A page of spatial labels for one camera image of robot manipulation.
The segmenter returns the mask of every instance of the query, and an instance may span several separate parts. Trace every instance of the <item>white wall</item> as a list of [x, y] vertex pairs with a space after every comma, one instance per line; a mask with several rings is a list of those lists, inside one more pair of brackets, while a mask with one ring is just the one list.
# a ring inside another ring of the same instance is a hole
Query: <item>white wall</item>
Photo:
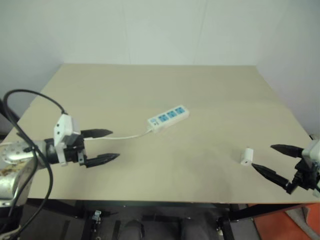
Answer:
[[304, 129], [319, 135], [319, 0], [291, 2], [257, 68]]
[[0, 1], [0, 97], [42, 89], [62, 63], [256, 65], [291, 1]]

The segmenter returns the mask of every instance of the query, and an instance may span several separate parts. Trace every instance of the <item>blue outlet label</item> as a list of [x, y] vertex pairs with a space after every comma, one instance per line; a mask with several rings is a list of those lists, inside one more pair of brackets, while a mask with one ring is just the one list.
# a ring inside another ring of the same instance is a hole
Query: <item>blue outlet label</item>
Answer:
[[176, 108], [175, 111], [176, 111], [178, 114], [182, 114], [182, 113], [185, 112], [185, 110], [184, 110], [182, 107]]
[[170, 118], [174, 118], [177, 114], [174, 111], [170, 111], [166, 113]]
[[161, 116], [158, 117], [160, 119], [161, 122], [165, 122], [167, 121], [169, 118], [167, 117], [167, 115], [163, 114]]

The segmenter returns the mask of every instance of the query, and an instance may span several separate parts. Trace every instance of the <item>black cable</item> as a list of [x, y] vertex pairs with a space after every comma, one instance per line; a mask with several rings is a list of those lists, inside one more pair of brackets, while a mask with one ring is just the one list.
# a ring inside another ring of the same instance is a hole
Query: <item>black cable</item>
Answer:
[[[14, 119], [14, 116], [12, 115], [10, 109], [9, 109], [9, 106], [8, 106], [8, 98], [11, 94], [13, 93], [31, 93], [31, 94], [35, 94], [35, 95], [38, 95], [38, 96], [41, 96], [49, 101], [51, 101], [52, 103], [56, 104], [60, 110], [61, 110], [61, 113], [62, 114], [67, 114], [65, 109], [59, 104], [57, 103], [55, 100], [53, 100], [52, 98], [46, 96], [46, 95], [43, 95], [42, 93], [39, 93], [39, 92], [36, 92], [36, 91], [32, 91], [32, 90], [27, 90], [27, 89], [15, 89], [15, 90], [11, 90], [9, 92], [7, 92], [5, 95], [4, 95], [4, 98], [3, 98], [3, 109], [4, 109], [4, 112], [5, 114], [7, 115], [9, 121], [12, 123], [12, 125], [17, 129], [18, 131], [18, 135], [29, 145], [29, 147], [32, 148], [32, 153], [33, 153], [33, 156], [35, 157], [36, 159], [36, 164], [38, 166], [38, 157], [37, 157], [37, 154], [36, 152], [38, 153], [38, 155], [40, 156], [40, 158], [42, 159], [45, 167], [47, 168], [48, 170], [48, 174], [49, 174], [49, 187], [48, 187], [48, 190], [47, 190], [47, 193], [42, 201], [42, 203], [40, 204], [40, 206], [38, 207], [38, 209], [33, 213], [33, 215], [24, 223], [24, 225], [12, 236], [10, 237], [10, 240], [14, 240], [16, 239], [20, 234], [21, 232], [32, 222], [32, 220], [38, 215], [38, 213], [41, 211], [41, 209], [43, 208], [44, 204], [46, 203], [46, 201], [48, 200], [49, 198], [49, 195], [51, 193], [51, 190], [52, 190], [52, 187], [53, 187], [53, 181], [54, 181], [54, 178], [53, 178], [53, 173], [52, 173], [52, 170], [51, 170], [51, 167], [50, 167], [50, 164], [47, 160], [47, 158], [44, 156], [44, 154], [39, 150], [38, 146], [29, 138], [29, 136], [21, 129], [21, 127], [18, 125], [17, 121], [15, 121]], [[25, 181], [25, 183], [23, 184], [23, 188], [20, 189], [20, 191], [17, 193], [18, 196], [20, 196], [20, 194], [22, 193], [23, 189], [26, 187], [26, 185], [28, 184], [28, 182], [30, 181], [30, 179], [33, 177], [33, 174], [30, 174], [30, 176], [28, 177], [28, 179]], [[12, 204], [12, 210], [10, 211], [11, 214], [12, 214], [12, 211], [13, 211], [13, 208], [15, 207], [15, 204], [13, 205]]]
[[[20, 119], [20, 118], [18, 117], [18, 115], [17, 115], [15, 112], [13, 112], [11, 109], [10, 109], [10, 111], [12, 112], [12, 115], [13, 115], [15, 121], [18, 122], [19, 119]], [[4, 104], [3, 104], [3, 102], [2, 102], [1, 99], [0, 99], [0, 114], [2, 114], [7, 120], [9, 120], [8, 117], [7, 117], [6, 114], [5, 114]]]

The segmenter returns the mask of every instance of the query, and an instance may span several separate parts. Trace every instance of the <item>electrical wire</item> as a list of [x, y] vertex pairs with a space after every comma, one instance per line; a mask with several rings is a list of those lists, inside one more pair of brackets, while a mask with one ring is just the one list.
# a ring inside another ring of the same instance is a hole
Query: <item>electrical wire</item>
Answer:
[[102, 137], [96, 137], [96, 138], [92, 138], [92, 137], [87, 137], [84, 140], [124, 140], [124, 139], [135, 139], [135, 138], [140, 138], [144, 135], [147, 135], [148, 133], [150, 133], [152, 131], [152, 129], [147, 130], [146, 132], [142, 133], [142, 134], [138, 134], [138, 135], [133, 135], [133, 136], [119, 136], [119, 137], [108, 137], [108, 136], [102, 136]]
[[1, 147], [4, 147], [4, 146], [11, 145], [11, 144], [13, 144], [13, 142], [3, 142], [3, 143], [0, 143], [0, 148], [1, 148]]
[[[18, 125], [17, 121], [14, 119], [14, 116], [12, 115], [12, 113], [11, 113], [11, 111], [9, 109], [8, 98], [9, 98], [9, 96], [11, 94], [14, 94], [14, 93], [31, 93], [31, 94], [35, 94], [35, 95], [41, 96], [41, 97], [51, 101], [55, 105], [57, 105], [60, 108], [62, 114], [67, 114], [65, 109], [59, 103], [57, 103], [55, 100], [53, 100], [52, 98], [50, 98], [50, 97], [48, 97], [46, 95], [43, 95], [42, 93], [36, 92], [36, 91], [27, 90], [27, 89], [15, 89], [15, 90], [11, 90], [11, 91], [7, 92], [4, 95], [4, 98], [3, 98], [3, 109], [4, 109], [4, 112], [5, 112], [6, 116], [7, 116], [7, 118], [9, 119], [9, 121], [12, 123], [12, 125], [17, 129], [17, 131], [18, 131], [17, 134], [19, 135], [19, 137], [21, 137], [29, 145], [29, 147], [32, 148], [32, 153], [33, 153], [33, 156], [35, 158], [35, 164], [33, 166], [32, 172], [29, 175], [29, 177], [27, 178], [27, 180], [24, 182], [24, 184], [21, 186], [19, 192], [17, 193], [17, 196], [21, 195], [21, 193], [23, 192], [24, 188], [27, 186], [27, 184], [32, 179], [32, 177], [34, 176], [34, 174], [35, 174], [35, 172], [37, 170], [38, 157], [37, 157], [36, 153], [38, 153], [38, 156], [42, 159], [42, 161], [44, 163], [44, 166], [47, 168], [47, 171], [48, 171], [48, 174], [49, 174], [49, 187], [48, 187], [47, 193], [46, 193], [42, 203], [40, 204], [38, 209], [33, 213], [33, 215], [23, 224], [23, 226], [13, 236], [11, 236], [9, 238], [10, 240], [16, 239], [21, 234], [21, 232], [24, 229], [26, 229], [26, 227], [32, 222], [32, 220], [38, 215], [38, 213], [41, 211], [41, 209], [43, 208], [44, 204], [46, 203], [46, 201], [49, 198], [49, 195], [50, 195], [50, 193], [52, 191], [53, 182], [54, 182], [53, 173], [52, 173], [52, 170], [51, 170], [51, 167], [50, 167], [50, 164], [49, 164], [47, 158], [39, 150], [38, 146], [29, 138], [29, 136]], [[18, 201], [18, 197], [14, 200], [14, 204], [12, 204], [12, 206], [11, 206], [11, 209], [9, 211], [9, 213], [11, 215], [9, 215], [9, 217], [12, 216], [12, 212], [13, 212], [13, 210], [15, 208], [15, 205], [16, 205], [17, 201]]]

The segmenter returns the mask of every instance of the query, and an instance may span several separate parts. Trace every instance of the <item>metal frame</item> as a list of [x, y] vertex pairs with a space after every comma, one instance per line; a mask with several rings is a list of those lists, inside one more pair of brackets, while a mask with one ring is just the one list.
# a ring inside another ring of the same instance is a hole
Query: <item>metal frame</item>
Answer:
[[[42, 202], [42, 199], [38, 198], [28, 198], [27, 204], [38, 207]], [[96, 202], [97, 209], [99, 205], [108, 203], [110, 206], [175, 206], [175, 207], [193, 207], [201, 208], [208, 207], [210, 204], [202, 203], [178, 203], [178, 202], [139, 202], [139, 201], [93, 201]], [[286, 210], [300, 208], [306, 205], [306, 203], [291, 203], [291, 204], [256, 204], [244, 209], [239, 209], [237, 204], [211, 204], [213, 208], [225, 209], [222, 211], [222, 216], [216, 220], [216, 225], [223, 233], [224, 240], [234, 240], [230, 222], [237, 222], [244, 219], [250, 219], [255, 217], [260, 217], [268, 214], [273, 214], [277, 212], [283, 212]], [[92, 236], [92, 214], [93, 211], [85, 211], [83, 207], [76, 207], [61, 202], [55, 199], [49, 199], [43, 207], [46, 210], [63, 214], [66, 216], [71, 216], [74, 218], [85, 219], [85, 225], [83, 228], [83, 234], [81, 240], [90, 240]]]
[[[26, 201], [26, 204], [39, 207], [42, 203], [43, 199], [40, 198], [28, 198]], [[74, 218], [83, 218], [85, 216], [85, 209], [71, 206], [69, 204], [66, 204], [62, 201], [55, 200], [55, 199], [48, 199], [43, 209], [57, 213], [57, 214], [63, 214], [66, 216], [74, 217]]]
[[283, 212], [289, 209], [303, 207], [306, 204], [293, 203], [293, 204], [257, 204], [242, 210], [230, 211], [228, 218], [231, 222], [239, 221], [249, 218], [256, 218], [276, 212]]

